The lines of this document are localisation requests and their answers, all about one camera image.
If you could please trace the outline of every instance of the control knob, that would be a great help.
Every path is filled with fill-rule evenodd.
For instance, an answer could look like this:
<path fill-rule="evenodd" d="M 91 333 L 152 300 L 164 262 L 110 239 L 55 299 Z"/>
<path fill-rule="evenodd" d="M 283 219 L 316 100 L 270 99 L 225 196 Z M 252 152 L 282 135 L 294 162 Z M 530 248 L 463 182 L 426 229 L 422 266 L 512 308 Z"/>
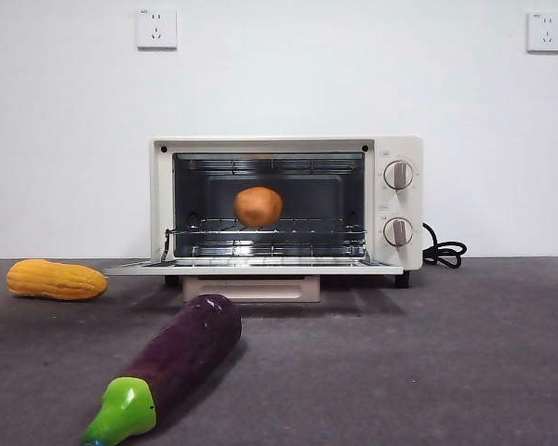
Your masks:
<path fill-rule="evenodd" d="M 411 241 L 413 228 L 404 218 L 392 218 L 384 225 L 384 238 L 392 246 L 405 246 Z"/>
<path fill-rule="evenodd" d="M 384 180 L 391 189 L 405 189 L 412 179 L 413 170 L 405 161 L 394 161 L 384 169 Z"/>

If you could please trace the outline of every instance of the plastic vegetable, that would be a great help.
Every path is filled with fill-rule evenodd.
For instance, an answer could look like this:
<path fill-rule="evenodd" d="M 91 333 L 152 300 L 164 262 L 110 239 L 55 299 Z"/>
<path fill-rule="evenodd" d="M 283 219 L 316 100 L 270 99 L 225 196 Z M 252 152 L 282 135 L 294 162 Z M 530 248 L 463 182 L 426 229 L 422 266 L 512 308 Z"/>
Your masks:
<path fill-rule="evenodd" d="M 91 299 L 108 287 L 103 274 L 94 269 L 34 258 L 15 263 L 7 273 L 7 285 L 15 295 L 60 300 Z"/>
<path fill-rule="evenodd" d="M 153 429 L 228 355 L 242 333 L 236 306 L 199 295 L 108 385 L 84 446 L 114 446 Z"/>

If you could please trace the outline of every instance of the wire rack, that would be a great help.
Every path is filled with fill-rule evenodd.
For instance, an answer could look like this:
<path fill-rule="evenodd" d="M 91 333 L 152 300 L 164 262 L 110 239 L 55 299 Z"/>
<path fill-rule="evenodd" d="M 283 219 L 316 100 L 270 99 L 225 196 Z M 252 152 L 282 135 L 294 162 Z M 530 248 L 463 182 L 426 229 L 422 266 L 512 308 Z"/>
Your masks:
<path fill-rule="evenodd" d="M 271 226 L 250 228 L 236 218 L 188 218 L 178 234 L 364 234 L 349 218 L 282 218 Z"/>

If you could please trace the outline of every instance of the oven feet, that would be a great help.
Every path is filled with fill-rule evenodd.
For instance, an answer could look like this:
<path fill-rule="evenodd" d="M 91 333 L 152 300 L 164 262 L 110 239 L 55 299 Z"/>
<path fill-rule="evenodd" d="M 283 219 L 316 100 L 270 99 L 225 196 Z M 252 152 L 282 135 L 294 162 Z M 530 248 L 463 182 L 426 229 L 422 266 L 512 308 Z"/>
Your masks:
<path fill-rule="evenodd" d="M 174 287 L 179 285 L 179 276 L 178 275 L 165 276 L 165 280 L 166 280 L 166 286 L 168 286 L 170 288 L 174 288 Z"/>
<path fill-rule="evenodd" d="M 409 288 L 409 271 L 403 271 L 403 274 L 394 276 L 395 288 Z"/>

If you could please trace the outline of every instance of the eggplant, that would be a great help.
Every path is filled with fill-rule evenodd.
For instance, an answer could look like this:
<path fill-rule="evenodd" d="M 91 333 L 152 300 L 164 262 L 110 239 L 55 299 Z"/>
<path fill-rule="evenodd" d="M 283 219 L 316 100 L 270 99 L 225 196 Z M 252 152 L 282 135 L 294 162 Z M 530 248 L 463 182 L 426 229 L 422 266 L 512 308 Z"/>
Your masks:
<path fill-rule="evenodd" d="M 81 444 L 114 446 L 152 430 L 225 359 L 241 333 L 230 299 L 193 298 L 108 385 Z"/>

